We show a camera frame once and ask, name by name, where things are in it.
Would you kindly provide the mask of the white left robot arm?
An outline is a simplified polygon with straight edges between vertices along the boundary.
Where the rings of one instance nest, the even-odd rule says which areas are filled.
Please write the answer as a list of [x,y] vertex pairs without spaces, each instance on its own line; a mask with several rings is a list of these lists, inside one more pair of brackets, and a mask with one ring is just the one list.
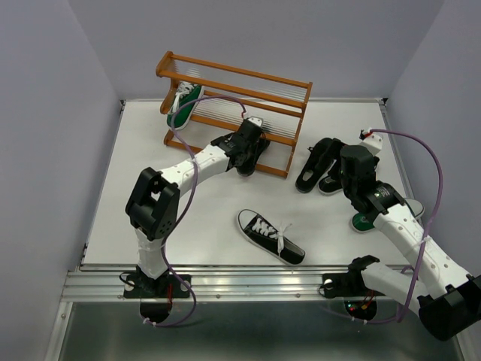
[[180,198],[210,177],[243,165],[262,136],[262,125],[263,119],[249,117],[236,132],[211,141],[193,158],[161,171],[148,167],[139,174],[126,214],[138,237],[141,287],[150,296],[167,289],[162,242],[174,230]]

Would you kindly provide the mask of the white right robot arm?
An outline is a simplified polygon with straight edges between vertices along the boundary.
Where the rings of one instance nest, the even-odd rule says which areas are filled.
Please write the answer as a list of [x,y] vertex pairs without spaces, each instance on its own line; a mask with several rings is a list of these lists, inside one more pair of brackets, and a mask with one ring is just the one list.
[[414,267],[403,275],[375,257],[353,262],[346,285],[354,293],[375,290],[407,304],[438,340],[447,341],[480,320],[480,278],[451,259],[424,234],[405,199],[376,178],[375,158],[361,146],[340,151],[340,179],[352,206],[381,231]]

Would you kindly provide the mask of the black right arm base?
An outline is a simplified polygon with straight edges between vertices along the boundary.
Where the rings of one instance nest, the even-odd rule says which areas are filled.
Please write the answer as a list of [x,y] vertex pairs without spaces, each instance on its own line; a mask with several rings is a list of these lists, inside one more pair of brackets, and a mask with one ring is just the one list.
[[366,287],[362,278],[362,271],[379,262],[378,258],[371,255],[357,257],[348,265],[347,272],[323,274],[318,293],[327,299],[367,296],[371,292],[374,292],[375,296],[382,296],[381,292]]

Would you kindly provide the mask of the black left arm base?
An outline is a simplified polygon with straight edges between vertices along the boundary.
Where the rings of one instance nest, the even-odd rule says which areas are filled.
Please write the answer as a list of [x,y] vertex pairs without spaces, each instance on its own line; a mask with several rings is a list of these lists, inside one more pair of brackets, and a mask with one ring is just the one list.
[[180,281],[167,270],[157,279],[147,277],[139,266],[134,271],[123,272],[119,280],[123,283],[126,299],[188,299],[191,275],[179,275]]

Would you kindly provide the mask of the green sneaker white laces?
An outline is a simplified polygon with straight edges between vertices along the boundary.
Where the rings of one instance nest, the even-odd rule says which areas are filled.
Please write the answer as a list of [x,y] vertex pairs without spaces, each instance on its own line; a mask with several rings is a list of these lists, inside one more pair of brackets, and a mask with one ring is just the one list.
[[184,129],[197,106],[196,100],[203,95],[204,87],[202,85],[181,81],[167,113],[167,125],[176,130]]

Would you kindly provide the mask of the all black sneaker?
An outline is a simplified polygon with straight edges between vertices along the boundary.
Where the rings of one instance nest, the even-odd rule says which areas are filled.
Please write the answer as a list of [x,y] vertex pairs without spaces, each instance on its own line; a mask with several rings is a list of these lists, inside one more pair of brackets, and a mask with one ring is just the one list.
[[260,156],[268,149],[270,143],[267,139],[259,139],[244,163],[237,167],[237,173],[242,177],[251,176],[256,170]]
[[320,179],[326,176],[333,164],[340,164],[340,151],[344,145],[337,138],[323,138],[309,147],[309,158],[295,182],[297,191],[309,193],[315,186],[318,188]]

